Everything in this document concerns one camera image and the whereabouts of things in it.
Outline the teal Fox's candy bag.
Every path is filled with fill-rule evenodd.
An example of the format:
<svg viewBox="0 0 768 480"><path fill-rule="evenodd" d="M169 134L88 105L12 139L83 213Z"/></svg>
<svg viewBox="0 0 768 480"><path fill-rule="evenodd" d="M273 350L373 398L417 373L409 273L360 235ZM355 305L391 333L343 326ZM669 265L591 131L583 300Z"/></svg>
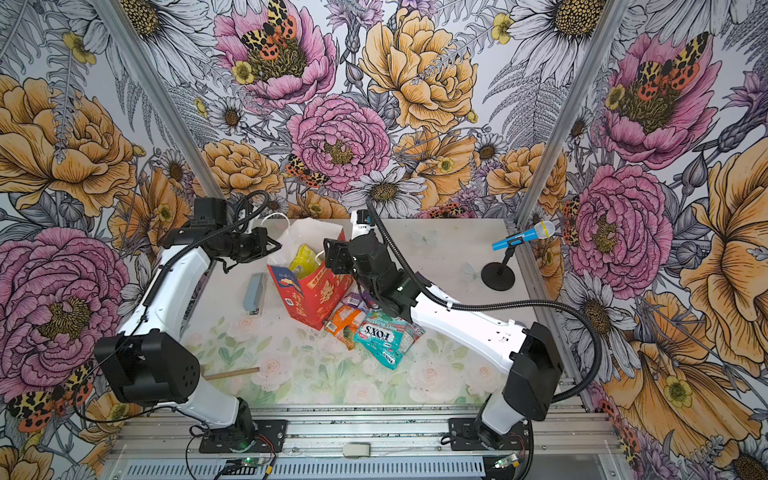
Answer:
<svg viewBox="0 0 768 480"><path fill-rule="evenodd" d="M405 354L424 334L414 324L399 320L365 320L355 333L355 340L389 370L396 370Z"/></svg>

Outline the red paper gift bag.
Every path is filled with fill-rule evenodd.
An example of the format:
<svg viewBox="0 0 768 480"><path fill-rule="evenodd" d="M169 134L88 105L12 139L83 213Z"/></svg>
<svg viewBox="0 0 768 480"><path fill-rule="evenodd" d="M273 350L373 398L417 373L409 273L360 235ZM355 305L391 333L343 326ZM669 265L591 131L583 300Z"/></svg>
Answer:
<svg viewBox="0 0 768 480"><path fill-rule="evenodd" d="M302 247L310 250L307 259L324 252L325 240L346 241L340 224L312 218L294 220L278 238L281 248L267 257L268 271L288 315L296 321L321 330L353 283L351 275L336 275L324 262L311 273L300 273L292 266Z"/></svg>

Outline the yellow snack bag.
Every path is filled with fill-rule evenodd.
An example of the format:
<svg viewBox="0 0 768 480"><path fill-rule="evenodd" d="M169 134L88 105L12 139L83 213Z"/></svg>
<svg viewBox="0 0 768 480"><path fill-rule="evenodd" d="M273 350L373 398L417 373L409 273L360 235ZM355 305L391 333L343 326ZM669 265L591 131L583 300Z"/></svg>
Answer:
<svg viewBox="0 0 768 480"><path fill-rule="evenodd" d="M302 244L294 259L289 264L289 270L302 280L313 274L320 266L317 253L307 244Z"/></svg>

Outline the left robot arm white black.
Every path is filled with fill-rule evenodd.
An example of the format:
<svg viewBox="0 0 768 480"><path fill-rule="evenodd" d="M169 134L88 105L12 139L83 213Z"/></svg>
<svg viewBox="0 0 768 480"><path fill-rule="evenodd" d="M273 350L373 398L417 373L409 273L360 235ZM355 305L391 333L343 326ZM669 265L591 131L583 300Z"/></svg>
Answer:
<svg viewBox="0 0 768 480"><path fill-rule="evenodd" d="M204 379L197 357L180 340L215 264L246 264L280 249L265 228L251 224L269 201L257 190L230 214L223 199L196 199L192 218L165 240L158 269L125 325L94 348L97 368L120 402L192 418L208 440L235 452L256 438L250 408Z"/></svg>

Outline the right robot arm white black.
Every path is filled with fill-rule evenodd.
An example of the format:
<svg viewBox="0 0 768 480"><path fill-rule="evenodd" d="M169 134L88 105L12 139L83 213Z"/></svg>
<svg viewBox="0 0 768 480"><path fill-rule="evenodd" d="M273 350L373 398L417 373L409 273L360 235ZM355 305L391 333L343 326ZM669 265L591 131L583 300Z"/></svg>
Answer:
<svg viewBox="0 0 768 480"><path fill-rule="evenodd" d="M479 441L499 449L524 420L546 418L563 373L551 331L499 320L472 307L462 310L436 284L405 265L381 241L369 212L351 219L352 238L326 238L325 264L335 274L351 274L387 315L441 333L479 354L506 375L502 389L490 395L475 420Z"/></svg>

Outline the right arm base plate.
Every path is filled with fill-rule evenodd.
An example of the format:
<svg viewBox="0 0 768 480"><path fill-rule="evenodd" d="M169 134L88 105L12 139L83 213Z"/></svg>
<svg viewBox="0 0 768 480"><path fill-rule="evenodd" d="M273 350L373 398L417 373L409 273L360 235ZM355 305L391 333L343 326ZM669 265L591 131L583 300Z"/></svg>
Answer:
<svg viewBox="0 0 768 480"><path fill-rule="evenodd" d="M523 452L532 449L532 439L532 430L524 422L518 422L506 434L499 434L474 418L454 417L448 420L448 432L440 443L453 451Z"/></svg>

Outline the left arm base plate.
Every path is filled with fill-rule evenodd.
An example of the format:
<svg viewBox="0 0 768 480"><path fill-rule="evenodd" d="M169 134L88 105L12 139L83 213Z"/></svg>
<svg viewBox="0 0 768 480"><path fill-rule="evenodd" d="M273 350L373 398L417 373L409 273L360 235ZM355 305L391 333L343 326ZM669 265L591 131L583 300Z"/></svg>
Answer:
<svg viewBox="0 0 768 480"><path fill-rule="evenodd" d="M235 425L213 429L201 440L202 454L280 453L286 439L288 422L277 419L257 419L250 427Z"/></svg>

